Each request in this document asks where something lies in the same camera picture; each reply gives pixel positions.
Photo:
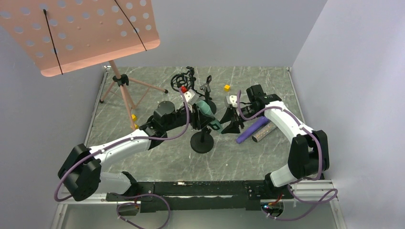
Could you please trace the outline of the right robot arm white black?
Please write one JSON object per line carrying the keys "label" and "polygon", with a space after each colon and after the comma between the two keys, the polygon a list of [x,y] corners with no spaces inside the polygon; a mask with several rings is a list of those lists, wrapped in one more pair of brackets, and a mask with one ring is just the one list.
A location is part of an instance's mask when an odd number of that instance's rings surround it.
{"label": "right robot arm white black", "polygon": [[241,107],[240,92],[226,96],[227,107],[220,123],[229,122],[222,133],[239,133],[245,121],[265,117],[285,135],[290,142],[287,163],[265,176],[270,189],[297,183],[303,179],[317,180],[329,169],[327,135],[314,130],[299,120],[276,94],[266,94],[257,84],[246,90],[249,103]]}

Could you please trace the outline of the teal toy microphone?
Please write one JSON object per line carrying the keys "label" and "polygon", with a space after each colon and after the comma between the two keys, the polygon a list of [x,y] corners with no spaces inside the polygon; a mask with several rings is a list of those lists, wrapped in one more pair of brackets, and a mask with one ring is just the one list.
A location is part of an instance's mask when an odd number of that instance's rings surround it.
{"label": "teal toy microphone", "polygon": [[207,125],[217,131],[218,133],[221,133],[223,131],[223,127],[218,121],[218,119],[214,116],[211,107],[204,101],[204,100],[199,100],[196,105],[199,107],[200,111],[202,114],[208,116],[209,118],[213,118],[212,121],[210,121]]}

